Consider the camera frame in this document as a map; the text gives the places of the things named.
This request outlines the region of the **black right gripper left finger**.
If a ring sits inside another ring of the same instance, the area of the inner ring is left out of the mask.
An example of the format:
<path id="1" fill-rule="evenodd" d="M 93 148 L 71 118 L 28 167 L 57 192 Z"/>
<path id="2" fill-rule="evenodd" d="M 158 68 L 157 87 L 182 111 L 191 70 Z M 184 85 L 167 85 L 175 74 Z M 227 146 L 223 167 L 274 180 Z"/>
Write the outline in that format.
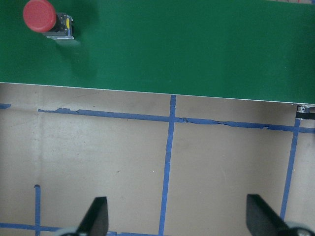
<path id="1" fill-rule="evenodd" d="M 60 236 L 106 236 L 109 228 L 106 197 L 96 197 L 79 226 L 59 230 Z"/>

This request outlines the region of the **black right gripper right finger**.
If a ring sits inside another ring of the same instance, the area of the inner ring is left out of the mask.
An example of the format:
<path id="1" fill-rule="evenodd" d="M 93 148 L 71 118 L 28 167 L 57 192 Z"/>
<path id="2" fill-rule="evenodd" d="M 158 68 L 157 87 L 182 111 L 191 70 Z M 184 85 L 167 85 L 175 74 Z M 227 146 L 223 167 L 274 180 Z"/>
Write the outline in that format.
<path id="1" fill-rule="evenodd" d="M 246 226 L 252 236 L 313 236 L 305 227 L 289 227 L 258 194 L 246 199 Z"/>

